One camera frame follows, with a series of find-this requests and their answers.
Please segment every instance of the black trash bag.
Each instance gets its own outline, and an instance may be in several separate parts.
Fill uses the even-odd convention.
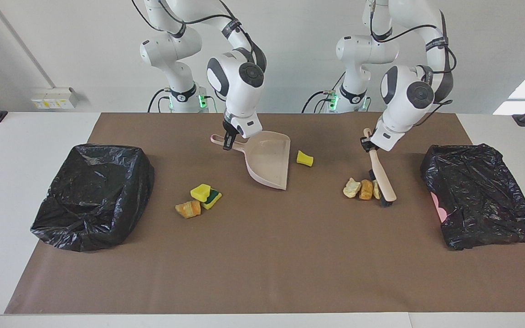
[[[441,231],[452,249],[525,242],[525,197],[494,148],[433,145],[421,177],[448,214]]]
[[[143,150],[110,145],[71,149],[48,189],[31,232],[70,251],[96,251],[125,241],[154,185]]]

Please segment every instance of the brown mat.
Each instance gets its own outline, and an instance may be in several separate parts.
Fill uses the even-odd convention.
[[[419,177],[431,144],[470,143],[456,116],[381,152],[392,207],[344,197],[348,178],[368,177],[359,138],[378,116],[261,114],[292,140],[277,191],[210,143],[221,115],[102,114],[89,141],[142,147],[155,167],[146,212],[114,249],[39,243],[5,313],[525,312],[525,244],[450,251]],[[312,168],[294,164],[299,149]],[[184,220],[173,207],[201,183],[224,196]]]

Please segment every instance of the pink dustpan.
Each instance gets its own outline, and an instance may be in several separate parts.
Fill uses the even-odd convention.
[[[217,134],[210,140],[217,145],[224,144],[224,137]],[[261,131],[246,143],[235,141],[232,149],[244,153],[248,173],[256,182],[286,190],[290,147],[291,139],[286,135]]]

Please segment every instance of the wooden handle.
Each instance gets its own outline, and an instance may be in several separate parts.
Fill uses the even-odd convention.
[[[224,137],[221,135],[217,135],[217,134],[211,135],[210,141],[212,141],[213,143],[217,145],[221,145],[221,146],[224,145]],[[245,152],[244,145],[245,144],[243,143],[239,143],[238,141],[235,141],[234,144],[232,145],[232,149],[235,151],[239,151],[239,152]]]
[[[370,138],[371,130],[365,128],[364,136]],[[378,158],[378,152],[375,149],[370,151],[370,160],[372,163],[372,171],[374,172],[376,180],[378,181],[378,187],[382,192],[382,196],[384,197],[384,199],[386,199],[386,201],[395,201],[396,193],[394,193],[394,189],[390,184],[390,180],[388,180],[386,171],[384,171],[384,167],[382,166],[380,159]]]

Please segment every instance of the yellow sponge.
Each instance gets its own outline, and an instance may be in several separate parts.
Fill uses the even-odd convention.
[[[214,206],[214,204],[216,204],[216,202],[221,197],[222,194],[219,191],[212,189],[212,191],[210,192],[210,197],[208,197],[208,199],[204,203],[202,203],[202,207],[206,210],[209,210],[210,208],[212,208],[212,206]]]
[[[211,189],[212,189],[212,187],[210,187],[209,185],[201,184],[201,185],[197,186],[196,188],[192,189],[190,191],[190,195],[192,197],[194,197],[194,199],[196,199],[196,200],[198,200],[198,201],[203,203],[210,196],[210,190]]]
[[[313,157],[305,155],[302,151],[297,153],[297,164],[303,164],[311,167],[313,165]]]

